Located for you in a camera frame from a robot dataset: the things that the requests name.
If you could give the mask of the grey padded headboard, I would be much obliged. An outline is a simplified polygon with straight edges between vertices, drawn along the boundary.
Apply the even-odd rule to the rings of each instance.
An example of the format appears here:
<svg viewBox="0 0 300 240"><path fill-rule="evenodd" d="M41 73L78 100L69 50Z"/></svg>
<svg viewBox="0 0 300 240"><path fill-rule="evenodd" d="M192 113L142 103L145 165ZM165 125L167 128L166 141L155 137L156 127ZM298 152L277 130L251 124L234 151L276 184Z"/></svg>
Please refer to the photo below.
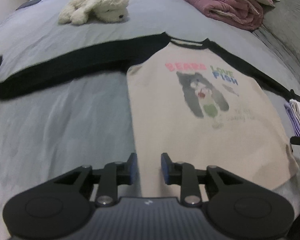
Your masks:
<svg viewBox="0 0 300 240"><path fill-rule="evenodd" d="M257 36L292 72L300 84L300 0L280 0L264 8Z"/></svg>

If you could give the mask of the folded white purple clothes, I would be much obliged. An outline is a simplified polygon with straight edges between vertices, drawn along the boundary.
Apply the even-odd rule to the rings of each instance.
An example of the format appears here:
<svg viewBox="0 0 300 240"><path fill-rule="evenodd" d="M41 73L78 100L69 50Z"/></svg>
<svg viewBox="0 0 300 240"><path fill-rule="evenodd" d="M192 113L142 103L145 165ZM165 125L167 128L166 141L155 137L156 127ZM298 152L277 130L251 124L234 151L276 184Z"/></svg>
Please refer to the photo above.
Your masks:
<svg viewBox="0 0 300 240"><path fill-rule="evenodd" d="M292 123L295 135L300 137L300 102L290 99L289 102L284 103L284 107Z"/></svg>

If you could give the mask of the dark tablet on bed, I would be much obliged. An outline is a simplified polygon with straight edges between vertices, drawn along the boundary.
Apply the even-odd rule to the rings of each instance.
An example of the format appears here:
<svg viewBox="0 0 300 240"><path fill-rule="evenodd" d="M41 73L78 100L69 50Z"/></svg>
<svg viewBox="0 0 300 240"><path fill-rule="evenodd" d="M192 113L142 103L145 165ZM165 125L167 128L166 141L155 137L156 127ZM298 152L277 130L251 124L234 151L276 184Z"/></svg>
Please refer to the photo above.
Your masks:
<svg viewBox="0 0 300 240"><path fill-rule="evenodd" d="M30 0L28 2L25 2L23 3L22 5L20 5L16 10L19 10L19 9L23 9L23 8L26 8L26 7L30 7L30 6L33 6L39 2L41 2L42 0Z"/></svg>

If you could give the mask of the white plush dog toy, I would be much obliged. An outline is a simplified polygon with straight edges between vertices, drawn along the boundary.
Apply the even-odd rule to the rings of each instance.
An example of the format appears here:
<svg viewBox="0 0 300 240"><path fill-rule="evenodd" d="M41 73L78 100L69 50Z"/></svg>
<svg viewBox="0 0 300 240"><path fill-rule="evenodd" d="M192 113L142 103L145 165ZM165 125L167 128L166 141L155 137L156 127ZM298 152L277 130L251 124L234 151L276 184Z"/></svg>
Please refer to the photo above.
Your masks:
<svg viewBox="0 0 300 240"><path fill-rule="evenodd" d="M104 23L120 23L128 16L129 0L70 0L58 16L58 24L84 25L90 16Z"/></svg>

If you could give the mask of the grey bed sheet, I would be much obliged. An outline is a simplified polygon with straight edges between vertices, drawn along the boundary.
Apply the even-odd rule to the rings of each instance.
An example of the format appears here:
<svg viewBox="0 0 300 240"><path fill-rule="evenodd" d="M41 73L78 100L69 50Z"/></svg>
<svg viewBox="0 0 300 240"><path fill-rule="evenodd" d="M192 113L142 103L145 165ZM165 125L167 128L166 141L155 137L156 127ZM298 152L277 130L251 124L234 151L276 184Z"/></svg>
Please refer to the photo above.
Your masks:
<svg viewBox="0 0 300 240"><path fill-rule="evenodd" d="M209 38L300 95L300 80L257 35L209 19L183 0L130 0L119 24L59 25L68 0L41 0L0 24L0 82L25 67L90 45L167 32ZM0 239L14 195L83 164L98 168L134 152L126 77L88 75L11 100L0 100Z"/></svg>

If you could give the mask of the beige bear raglan shirt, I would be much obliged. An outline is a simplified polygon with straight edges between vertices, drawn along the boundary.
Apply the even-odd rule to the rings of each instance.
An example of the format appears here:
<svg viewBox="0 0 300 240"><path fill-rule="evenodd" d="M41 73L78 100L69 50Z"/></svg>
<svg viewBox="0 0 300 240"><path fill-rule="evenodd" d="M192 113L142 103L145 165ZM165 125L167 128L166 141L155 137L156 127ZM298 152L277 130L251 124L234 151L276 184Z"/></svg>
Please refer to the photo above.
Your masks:
<svg viewBox="0 0 300 240"><path fill-rule="evenodd" d="M295 94L210 40L162 33L77 49L0 82L0 98L107 70L127 78L143 196L177 193L161 189L162 152L198 168L220 166L270 190L298 173L267 92L286 101Z"/></svg>

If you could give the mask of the pink rolled quilt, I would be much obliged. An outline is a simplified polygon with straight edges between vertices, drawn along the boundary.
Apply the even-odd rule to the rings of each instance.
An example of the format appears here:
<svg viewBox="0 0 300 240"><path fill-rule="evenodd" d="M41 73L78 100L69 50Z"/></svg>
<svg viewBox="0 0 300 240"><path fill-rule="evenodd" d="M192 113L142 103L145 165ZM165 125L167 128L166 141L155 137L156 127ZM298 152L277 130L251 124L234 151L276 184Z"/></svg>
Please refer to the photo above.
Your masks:
<svg viewBox="0 0 300 240"><path fill-rule="evenodd" d="M236 28L253 31L263 21L263 8L256 0L184 0L203 15Z"/></svg>

